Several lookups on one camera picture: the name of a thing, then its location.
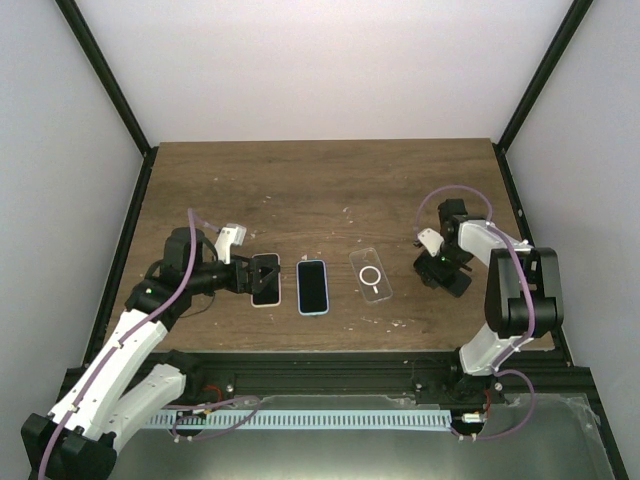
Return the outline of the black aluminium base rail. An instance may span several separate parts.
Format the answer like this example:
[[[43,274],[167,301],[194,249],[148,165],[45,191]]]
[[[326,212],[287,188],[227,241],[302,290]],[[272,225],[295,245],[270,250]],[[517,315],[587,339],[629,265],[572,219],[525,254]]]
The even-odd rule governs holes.
[[[352,353],[190,353],[204,385],[257,395],[402,395],[447,403],[463,379],[457,351]],[[536,393],[583,393],[597,398],[588,367],[572,365],[557,351],[523,351],[503,367],[527,375]]]

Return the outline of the left black frame post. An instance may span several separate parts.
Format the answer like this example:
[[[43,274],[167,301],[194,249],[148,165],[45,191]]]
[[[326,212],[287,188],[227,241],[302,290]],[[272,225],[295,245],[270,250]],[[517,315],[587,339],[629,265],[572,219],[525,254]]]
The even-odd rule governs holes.
[[[148,157],[153,148],[147,140],[77,2],[73,0],[55,0],[55,3],[138,151],[143,157]]]

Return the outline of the black frame post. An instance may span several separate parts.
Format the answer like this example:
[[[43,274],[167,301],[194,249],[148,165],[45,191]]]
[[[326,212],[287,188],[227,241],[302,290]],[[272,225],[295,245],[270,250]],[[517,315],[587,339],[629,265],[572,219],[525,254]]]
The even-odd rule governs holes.
[[[506,156],[592,4],[593,0],[574,0],[570,3],[503,133],[498,142],[493,144],[497,157]]]
[[[143,157],[148,157],[153,148],[147,140],[77,2],[73,0],[55,0],[55,3],[138,151]]]

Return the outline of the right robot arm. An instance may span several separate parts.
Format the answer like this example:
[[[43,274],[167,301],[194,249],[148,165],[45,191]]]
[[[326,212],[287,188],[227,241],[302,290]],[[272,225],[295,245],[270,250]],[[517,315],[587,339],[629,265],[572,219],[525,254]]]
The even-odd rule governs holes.
[[[444,378],[447,396],[465,403],[509,357],[562,324],[559,260],[553,249],[517,240],[469,214],[462,199],[442,202],[438,218],[440,228],[423,229],[414,242],[422,249],[413,264],[422,283],[459,298],[471,285],[469,262],[487,267],[485,323],[457,350],[453,371]]]

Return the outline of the right black frame post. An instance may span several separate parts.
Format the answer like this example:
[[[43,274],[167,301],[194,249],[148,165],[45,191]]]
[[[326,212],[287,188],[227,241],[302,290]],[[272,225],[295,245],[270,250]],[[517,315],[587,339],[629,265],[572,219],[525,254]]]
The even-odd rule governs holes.
[[[497,157],[506,156],[592,4],[593,0],[574,0],[570,3],[503,133],[498,142],[493,144]]]

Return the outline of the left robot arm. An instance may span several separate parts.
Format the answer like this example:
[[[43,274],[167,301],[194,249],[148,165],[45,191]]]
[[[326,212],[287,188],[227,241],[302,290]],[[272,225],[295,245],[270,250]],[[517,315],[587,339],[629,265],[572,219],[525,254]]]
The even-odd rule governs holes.
[[[195,227],[176,228],[161,259],[131,291],[116,328],[79,380],[46,415],[32,414],[21,437],[33,479],[105,479],[131,437],[178,400],[204,392],[198,361],[172,350],[139,382],[133,380],[156,346],[192,306],[217,291],[255,296],[279,284],[275,254],[234,255],[246,230],[229,224],[215,241]]]

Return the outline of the clear magsafe phone case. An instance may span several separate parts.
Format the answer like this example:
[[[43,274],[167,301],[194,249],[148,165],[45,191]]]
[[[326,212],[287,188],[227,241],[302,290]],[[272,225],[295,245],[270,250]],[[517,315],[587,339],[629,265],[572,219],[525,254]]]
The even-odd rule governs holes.
[[[392,287],[374,248],[368,247],[351,252],[349,261],[358,282],[359,291],[367,304],[373,305],[392,298]]]

